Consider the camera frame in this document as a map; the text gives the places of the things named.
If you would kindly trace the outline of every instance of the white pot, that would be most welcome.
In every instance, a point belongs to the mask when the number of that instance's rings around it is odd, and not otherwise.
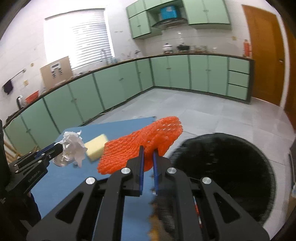
[[[168,51],[172,51],[173,50],[173,46],[170,44],[165,44],[163,45],[163,51],[164,52],[168,52]]]

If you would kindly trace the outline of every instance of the silver bolt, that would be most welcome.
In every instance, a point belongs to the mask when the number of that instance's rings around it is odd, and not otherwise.
[[[122,174],[129,174],[130,172],[131,172],[131,170],[128,167],[124,167],[121,169]]]
[[[167,172],[168,172],[169,174],[175,174],[175,173],[177,172],[177,169],[174,168],[174,167],[169,167],[169,168],[167,169]]]
[[[93,178],[93,177],[88,177],[88,178],[85,180],[85,182],[86,182],[88,185],[94,184],[95,181],[96,181],[96,180],[95,180],[95,178]]]
[[[202,182],[203,182],[204,184],[210,184],[210,183],[212,182],[212,180],[211,180],[209,177],[204,177],[204,178],[202,179]]]

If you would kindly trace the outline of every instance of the yellow sponge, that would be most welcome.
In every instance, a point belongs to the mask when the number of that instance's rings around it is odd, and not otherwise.
[[[108,139],[102,134],[84,144],[87,148],[86,155],[91,161],[95,161],[103,155],[106,142],[108,142]]]

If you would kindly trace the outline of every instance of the white tissue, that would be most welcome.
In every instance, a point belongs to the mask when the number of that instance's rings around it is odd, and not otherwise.
[[[66,131],[64,133],[63,140],[58,142],[63,145],[63,152],[53,159],[54,164],[64,167],[76,161],[79,167],[82,166],[82,160],[85,158],[87,148],[80,137],[81,132]]]

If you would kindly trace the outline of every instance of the blue box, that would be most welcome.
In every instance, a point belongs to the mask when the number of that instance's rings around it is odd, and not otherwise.
[[[165,19],[169,19],[169,18],[178,18],[179,14],[178,11],[176,9],[176,7],[174,5],[170,5],[167,7],[163,7],[160,10],[160,14],[163,20]]]

